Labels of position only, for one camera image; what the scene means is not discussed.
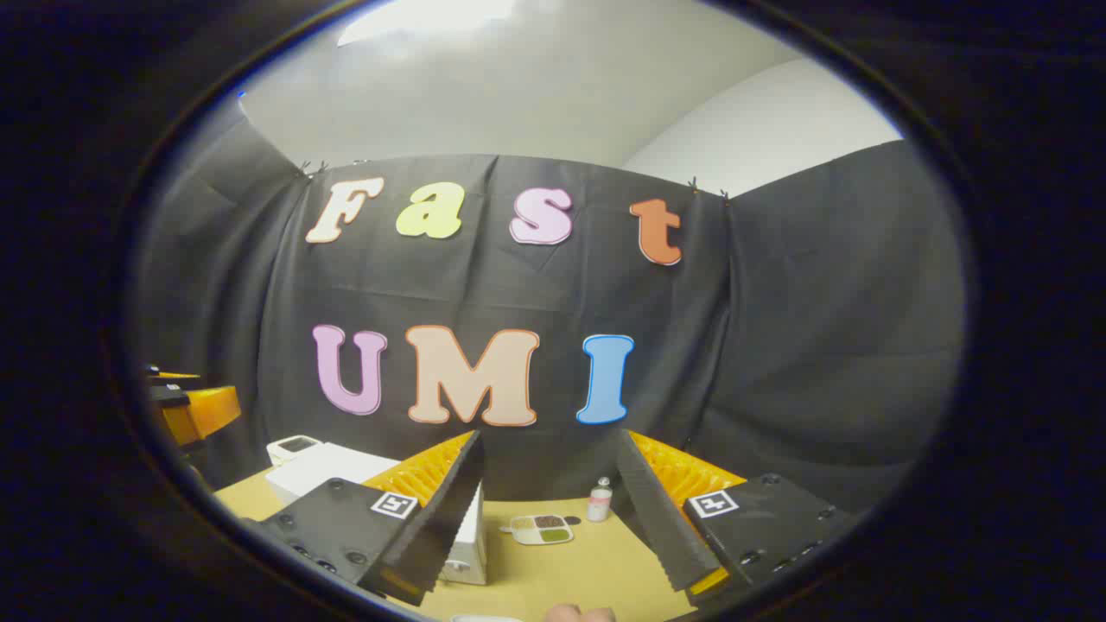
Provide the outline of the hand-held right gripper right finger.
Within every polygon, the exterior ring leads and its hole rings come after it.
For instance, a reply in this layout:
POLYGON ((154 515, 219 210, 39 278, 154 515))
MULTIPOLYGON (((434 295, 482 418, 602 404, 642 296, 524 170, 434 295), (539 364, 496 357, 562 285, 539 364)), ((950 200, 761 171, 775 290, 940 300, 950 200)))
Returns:
POLYGON ((743 478, 633 431, 616 465, 646 543, 692 607, 797 570, 856 523, 775 473, 743 478))

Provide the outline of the white device with dark screen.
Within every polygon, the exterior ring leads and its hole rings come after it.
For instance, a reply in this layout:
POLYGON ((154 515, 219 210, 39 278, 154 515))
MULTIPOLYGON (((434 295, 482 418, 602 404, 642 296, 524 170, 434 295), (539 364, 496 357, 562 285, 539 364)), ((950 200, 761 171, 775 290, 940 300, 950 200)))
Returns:
POLYGON ((320 444, 320 440, 307 435, 292 435, 283 438, 283 440, 269 442, 267 454, 271 465, 280 467, 285 463, 296 460, 301 453, 307 452, 320 444))

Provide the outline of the white divided snack dish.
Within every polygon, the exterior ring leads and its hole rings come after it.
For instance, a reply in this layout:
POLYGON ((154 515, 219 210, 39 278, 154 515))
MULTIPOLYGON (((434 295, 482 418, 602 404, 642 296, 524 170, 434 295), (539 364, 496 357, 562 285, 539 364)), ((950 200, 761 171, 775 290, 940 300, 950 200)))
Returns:
POLYGON ((574 526, 568 526, 562 515, 543 514, 510 518, 499 528, 522 546, 553 546, 568 543, 575 538, 574 526))

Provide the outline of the white microwave oven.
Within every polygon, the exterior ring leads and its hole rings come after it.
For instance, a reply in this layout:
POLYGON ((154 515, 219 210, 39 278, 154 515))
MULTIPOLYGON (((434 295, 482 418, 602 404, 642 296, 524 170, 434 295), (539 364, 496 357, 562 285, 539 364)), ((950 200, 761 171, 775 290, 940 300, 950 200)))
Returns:
MULTIPOLYGON (((273 493, 285 502, 298 500, 332 477, 364 481, 398 465, 398 460, 343 447, 334 442, 320 442, 275 464, 265 474, 273 493)), ((474 488, 473 500, 455 536, 440 579, 466 584, 487 584, 486 526, 482 485, 474 488)))

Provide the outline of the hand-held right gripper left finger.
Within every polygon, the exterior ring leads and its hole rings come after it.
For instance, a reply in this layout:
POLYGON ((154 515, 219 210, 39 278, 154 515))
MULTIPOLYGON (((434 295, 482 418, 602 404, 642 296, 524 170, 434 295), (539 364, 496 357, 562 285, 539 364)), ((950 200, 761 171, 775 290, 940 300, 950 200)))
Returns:
POLYGON ((332 477, 251 527, 365 591, 418 607, 435 589, 486 470, 478 431, 364 480, 332 477))

